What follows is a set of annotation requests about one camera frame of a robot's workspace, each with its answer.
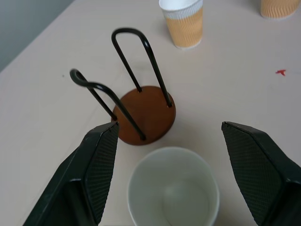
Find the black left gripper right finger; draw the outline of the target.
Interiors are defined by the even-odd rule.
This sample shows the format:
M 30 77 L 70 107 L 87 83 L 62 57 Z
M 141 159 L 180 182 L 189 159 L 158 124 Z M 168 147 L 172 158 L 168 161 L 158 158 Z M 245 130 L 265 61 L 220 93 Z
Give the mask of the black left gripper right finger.
M 301 168 L 265 132 L 223 122 L 236 183 L 259 226 L 301 224 Z

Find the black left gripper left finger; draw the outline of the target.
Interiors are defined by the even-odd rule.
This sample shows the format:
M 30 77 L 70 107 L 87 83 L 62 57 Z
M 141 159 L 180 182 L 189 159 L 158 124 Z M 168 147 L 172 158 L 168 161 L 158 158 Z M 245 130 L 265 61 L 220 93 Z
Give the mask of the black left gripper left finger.
M 90 130 L 59 165 L 24 225 L 99 225 L 113 176 L 118 132 L 116 122 Z

